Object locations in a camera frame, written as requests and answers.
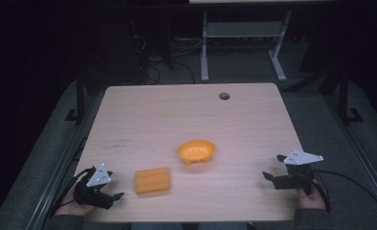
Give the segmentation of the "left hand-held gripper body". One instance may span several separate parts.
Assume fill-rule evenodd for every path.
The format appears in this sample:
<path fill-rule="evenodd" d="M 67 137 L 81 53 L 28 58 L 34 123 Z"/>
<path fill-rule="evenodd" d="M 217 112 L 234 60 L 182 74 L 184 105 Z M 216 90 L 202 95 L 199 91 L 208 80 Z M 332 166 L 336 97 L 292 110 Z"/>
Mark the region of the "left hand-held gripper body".
<path fill-rule="evenodd" d="M 114 197 L 101 193 L 100 190 L 111 181 L 104 164 L 98 168 L 86 170 L 86 175 L 75 187 L 74 199 L 80 205 L 90 205 L 98 208 L 109 209 L 114 202 Z"/>

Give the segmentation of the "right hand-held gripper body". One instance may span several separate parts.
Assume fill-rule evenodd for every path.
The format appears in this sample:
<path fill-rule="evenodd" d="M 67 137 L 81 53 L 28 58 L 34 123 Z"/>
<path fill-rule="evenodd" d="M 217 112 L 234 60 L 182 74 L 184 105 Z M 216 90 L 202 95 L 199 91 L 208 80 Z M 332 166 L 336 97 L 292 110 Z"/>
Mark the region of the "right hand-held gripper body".
<path fill-rule="evenodd" d="M 275 176 L 271 181 L 276 190 L 303 189 L 309 195 L 311 183 L 315 179 L 311 168 L 312 163 L 323 160 L 321 155 L 293 149 L 283 163 L 287 174 Z"/>

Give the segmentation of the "orange sponge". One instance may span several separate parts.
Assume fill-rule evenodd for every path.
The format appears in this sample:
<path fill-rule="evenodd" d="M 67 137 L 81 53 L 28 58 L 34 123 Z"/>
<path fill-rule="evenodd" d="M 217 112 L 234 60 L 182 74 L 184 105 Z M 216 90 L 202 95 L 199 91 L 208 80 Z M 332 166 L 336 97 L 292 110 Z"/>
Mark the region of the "orange sponge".
<path fill-rule="evenodd" d="M 169 189 L 169 169 L 166 167 L 137 171 L 135 173 L 134 190 L 138 195 L 168 191 Z"/>

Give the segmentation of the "person's right hand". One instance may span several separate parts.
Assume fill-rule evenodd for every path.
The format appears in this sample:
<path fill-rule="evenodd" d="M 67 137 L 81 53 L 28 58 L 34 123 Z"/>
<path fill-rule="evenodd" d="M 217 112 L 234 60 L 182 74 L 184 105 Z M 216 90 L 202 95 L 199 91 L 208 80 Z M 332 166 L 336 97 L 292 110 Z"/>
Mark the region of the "person's right hand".
<path fill-rule="evenodd" d="M 326 205 L 318 190 L 311 185 L 311 193 L 307 195 L 303 189 L 296 190 L 298 195 L 298 207 L 301 209 L 325 210 Z"/>

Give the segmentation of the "orange bowl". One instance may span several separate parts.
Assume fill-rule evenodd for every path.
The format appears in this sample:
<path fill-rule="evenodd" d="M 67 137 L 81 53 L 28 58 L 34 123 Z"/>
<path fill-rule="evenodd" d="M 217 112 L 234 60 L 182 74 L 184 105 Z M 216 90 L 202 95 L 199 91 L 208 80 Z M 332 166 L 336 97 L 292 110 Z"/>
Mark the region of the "orange bowl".
<path fill-rule="evenodd" d="M 207 140 L 193 140 L 182 144 L 178 150 L 177 155 L 187 166 L 196 163 L 208 162 L 214 152 L 215 145 Z"/>

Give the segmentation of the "white metal desk frame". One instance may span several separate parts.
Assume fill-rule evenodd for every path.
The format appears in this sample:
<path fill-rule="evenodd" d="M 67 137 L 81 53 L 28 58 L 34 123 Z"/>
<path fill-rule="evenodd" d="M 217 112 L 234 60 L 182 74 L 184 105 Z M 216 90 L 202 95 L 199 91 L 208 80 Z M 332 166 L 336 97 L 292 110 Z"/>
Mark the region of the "white metal desk frame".
<path fill-rule="evenodd" d="M 335 0 L 189 0 L 191 5 L 250 5 L 250 4 L 308 4 L 328 3 Z M 275 38 L 275 47 L 269 51 L 269 58 L 277 79 L 281 82 L 287 80 L 279 61 L 279 52 L 287 32 L 293 9 L 285 11 L 281 21 L 256 21 L 256 22 L 213 22 L 208 20 L 208 10 L 202 14 L 201 53 L 200 53 L 200 79 L 209 81 L 207 42 L 209 38 Z"/>

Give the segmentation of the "grey metal rail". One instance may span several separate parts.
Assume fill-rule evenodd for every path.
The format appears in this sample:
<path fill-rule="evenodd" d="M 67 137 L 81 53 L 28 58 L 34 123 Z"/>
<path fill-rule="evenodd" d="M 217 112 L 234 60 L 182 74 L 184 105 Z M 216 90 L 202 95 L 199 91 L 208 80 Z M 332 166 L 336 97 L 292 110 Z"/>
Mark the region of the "grey metal rail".
<path fill-rule="evenodd" d="M 360 144 L 355 133 L 352 131 L 349 123 L 345 122 L 338 114 L 338 107 L 335 101 L 330 97 L 325 97 L 324 101 L 328 106 L 329 111 L 334 116 L 334 119 L 336 120 L 337 124 L 341 127 L 343 134 L 345 135 L 348 143 L 355 152 L 357 158 L 359 159 L 359 162 L 361 163 L 364 169 L 368 183 L 370 184 L 374 194 L 377 196 L 377 171 L 375 170 L 373 164 L 370 162 L 366 154 L 366 151 Z"/>
<path fill-rule="evenodd" d="M 84 117 L 89 121 L 86 112 L 78 126 L 73 121 L 65 120 L 68 111 L 76 107 L 76 94 L 63 95 L 51 121 L 42 132 L 41 144 L 36 149 L 41 156 L 31 163 L 32 175 L 39 178 L 39 182 L 34 182 L 33 185 L 39 185 L 39 192 L 30 219 L 25 224 L 25 230 L 43 228 L 61 194 L 61 187 L 67 185 L 65 179 L 72 176 L 72 162 L 90 130 L 83 122 Z M 86 107 L 88 98 L 84 95 L 84 108 Z"/>

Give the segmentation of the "person's left hand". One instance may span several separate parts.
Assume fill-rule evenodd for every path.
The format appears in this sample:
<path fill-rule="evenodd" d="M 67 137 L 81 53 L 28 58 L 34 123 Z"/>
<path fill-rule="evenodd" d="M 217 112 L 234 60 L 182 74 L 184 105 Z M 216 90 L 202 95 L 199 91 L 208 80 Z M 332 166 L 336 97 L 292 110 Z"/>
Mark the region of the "person's left hand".
<path fill-rule="evenodd" d="M 88 215 L 93 209 L 90 205 L 80 205 L 73 200 L 73 194 L 75 191 L 75 186 L 72 186 L 68 193 L 63 198 L 61 204 L 55 212 L 55 216 L 81 216 L 84 217 Z"/>

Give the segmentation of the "black metal stand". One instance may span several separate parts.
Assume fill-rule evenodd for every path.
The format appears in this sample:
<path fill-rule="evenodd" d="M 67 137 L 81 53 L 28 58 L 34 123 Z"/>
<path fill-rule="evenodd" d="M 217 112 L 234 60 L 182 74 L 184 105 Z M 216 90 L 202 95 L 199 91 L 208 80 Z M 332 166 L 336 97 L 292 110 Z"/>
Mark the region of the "black metal stand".
<path fill-rule="evenodd" d="M 76 108 L 72 108 L 68 111 L 65 120 L 73 121 L 78 126 L 84 117 L 84 87 L 82 74 L 78 74 L 76 77 Z"/>
<path fill-rule="evenodd" d="M 350 123 L 361 123 L 364 119 L 356 108 L 348 107 L 348 85 L 349 78 L 346 71 L 341 68 L 338 76 L 339 82 L 339 99 L 338 99 L 338 115 L 345 125 Z"/>

